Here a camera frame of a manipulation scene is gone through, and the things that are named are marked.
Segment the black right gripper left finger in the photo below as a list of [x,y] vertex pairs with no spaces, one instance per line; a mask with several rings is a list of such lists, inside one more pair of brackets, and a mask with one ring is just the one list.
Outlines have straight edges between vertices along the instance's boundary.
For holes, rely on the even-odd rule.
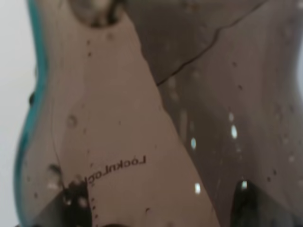
[[91,227],[92,211],[89,204],[86,178],[76,175],[32,221],[33,227]]

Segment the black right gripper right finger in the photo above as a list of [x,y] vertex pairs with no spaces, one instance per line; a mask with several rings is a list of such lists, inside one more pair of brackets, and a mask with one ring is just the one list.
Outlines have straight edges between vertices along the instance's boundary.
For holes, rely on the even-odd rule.
[[232,227],[301,227],[295,215],[249,180],[237,182],[231,209]]

